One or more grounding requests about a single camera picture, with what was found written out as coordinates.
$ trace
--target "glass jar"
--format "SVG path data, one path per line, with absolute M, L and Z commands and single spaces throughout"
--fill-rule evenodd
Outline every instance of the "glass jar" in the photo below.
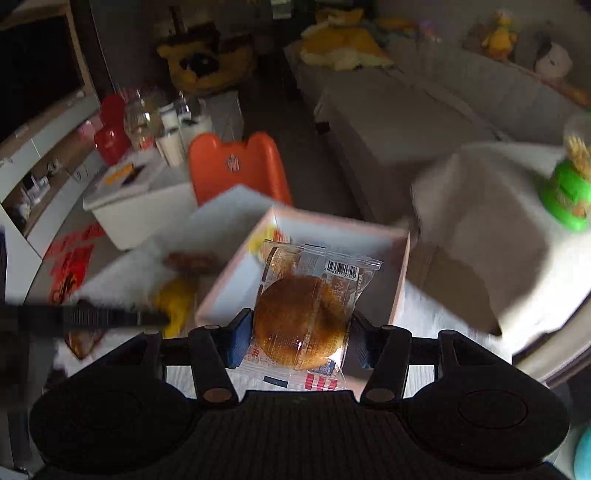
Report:
M 163 128 L 158 111 L 161 104 L 157 90 L 136 90 L 135 98 L 125 106 L 125 133 L 135 151 L 156 146 L 156 137 Z

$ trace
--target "yellow stuffed toy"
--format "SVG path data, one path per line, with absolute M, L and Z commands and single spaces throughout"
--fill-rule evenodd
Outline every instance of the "yellow stuffed toy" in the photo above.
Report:
M 158 55 L 168 60 L 170 79 L 174 87 L 197 96 L 220 92 L 240 83 L 254 71 L 256 66 L 252 48 L 243 46 L 230 53 L 220 53 L 217 56 L 219 70 L 204 77 L 197 77 L 195 72 L 182 68 L 180 62 L 196 52 L 213 55 L 207 49 L 205 42 L 195 41 L 175 46 L 161 45 L 157 51 Z
M 180 335 L 195 307 L 196 293 L 196 284 L 183 277 L 175 278 L 160 289 L 153 303 L 170 319 L 170 324 L 164 329 L 164 338 Z
M 517 34 L 509 31 L 512 23 L 511 14 L 506 10 L 499 10 L 495 13 L 498 28 L 488 35 L 482 46 L 486 49 L 486 55 L 498 61 L 507 61 L 517 43 Z
M 301 34 L 299 53 L 308 65 L 333 70 L 353 70 L 356 67 L 387 67 L 394 64 L 371 34 L 358 24 L 362 9 L 342 12 L 325 9 L 316 14 L 316 25 Z

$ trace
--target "white tablecloth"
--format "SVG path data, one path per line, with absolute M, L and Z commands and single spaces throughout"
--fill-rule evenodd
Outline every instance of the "white tablecloth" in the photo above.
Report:
M 564 155 L 544 145 L 467 145 L 413 184 L 421 239 L 482 278 L 511 353 L 561 328 L 591 291 L 591 231 L 562 227 L 537 193 Z

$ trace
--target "barcode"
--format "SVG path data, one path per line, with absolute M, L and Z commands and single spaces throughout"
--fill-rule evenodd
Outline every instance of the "barcode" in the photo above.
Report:
M 338 275 L 339 277 L 350 278 L 351 280 L 357 280 L 357 277 L 359 276 L 359 267 L 333 262 L 331 260 L 326 261 L 324 271 L 332 273 L 333 275 Z

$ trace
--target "white box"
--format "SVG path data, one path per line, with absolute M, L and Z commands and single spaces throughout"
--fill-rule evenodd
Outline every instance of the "white box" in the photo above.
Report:
M 140 174 L 126 187 L 128 197 L 121 197 L 118 184 L 105 179 L 126 164 L 146 164 L 145 179 Z M 97 221 L 119 250 L 137 247 L 153 234 L 188 218 L 197 209 L 197 199 L 187 164 L 166 167 L 157 150 L 133 153 L 111 167 L 84 199 L 84 210 L 94 213 Z
M 359 297 L 356 309 L 375 325 L 394 324 L 400 312 L 410 253 L 408 232 L 275 205 L 251 232 L 197 309 L 196 326 L 224 326 L 243 308 L 255 307 L 264 269 L 258 248 L 265 238 L 272 239 L 274 229 L 287 235 L 292 244 L 316 245 L 383 261 Z

